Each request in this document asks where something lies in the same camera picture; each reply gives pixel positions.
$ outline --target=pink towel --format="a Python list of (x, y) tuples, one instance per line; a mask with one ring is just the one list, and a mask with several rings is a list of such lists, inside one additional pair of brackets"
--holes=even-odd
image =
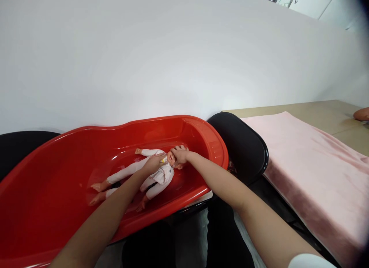
[(288, 112), (242, 120), (268, 146), (268, 180), (333, 256), (353, 265), (367, 241), (369, 158)]

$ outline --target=doll's foot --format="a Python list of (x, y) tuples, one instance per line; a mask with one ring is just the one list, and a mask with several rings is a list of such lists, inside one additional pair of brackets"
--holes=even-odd
[(105, 201), (106, 199), (106, 192), (100, 192), (98, 193), (98, 195), (95, 196), (95, 198), (92, 199), (92, 201), (90, 201), (90, 203), (88, 204), (89, 206), (94, 206), (100, 202)]
[(91, 185), (91, 187), (93, 189), (95, 189), (97, 192), (101, 192), (102, 191), (101, 183), (94, 183), (93, 185)]

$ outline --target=baby bathtub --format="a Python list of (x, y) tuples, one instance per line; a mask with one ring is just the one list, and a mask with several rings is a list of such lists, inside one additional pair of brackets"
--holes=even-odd
[[(227, 168), (226, 146), (207, 122), (179, 115), (116, 127), (82, 127), (55, 137), (25, 157), (0, 183), (0, 267), (45, 267), (96, 209), (89, 186), (144, 156), (136, 148), (169, 151), (185, 145)], [(135, 211), (138, 193), (112, 243), (171, 215), (209, 192), (191, 166), (175, 170), (170, 185)]]

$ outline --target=white wall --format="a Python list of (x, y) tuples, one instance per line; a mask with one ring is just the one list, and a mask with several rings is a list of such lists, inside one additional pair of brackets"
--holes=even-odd
[(332, 0), (320, 21), (346, 29), (361, 11), (358, 0)]
[(369, 104), (356, 37), (267, 0), (0, 0), (0, 32), (0, 133)]
[(297, 0), (296, 4), (294, 2), (292, 3), (290, 9), (318, 19), (330, 1), (331, 0)]

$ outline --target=black chair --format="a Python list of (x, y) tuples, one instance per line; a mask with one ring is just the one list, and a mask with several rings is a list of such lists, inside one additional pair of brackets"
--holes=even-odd
[(44, 131), (13, 132), (0, 135), (0, 181), (30, 154), (45, 142), (58, 136), (59, 133)]
[(247, 186), (261, 178), (268, 165), (269, 153), (260, 135), (229, 112), (213, 115), (208, 123), (226, 144), (238, 178)]

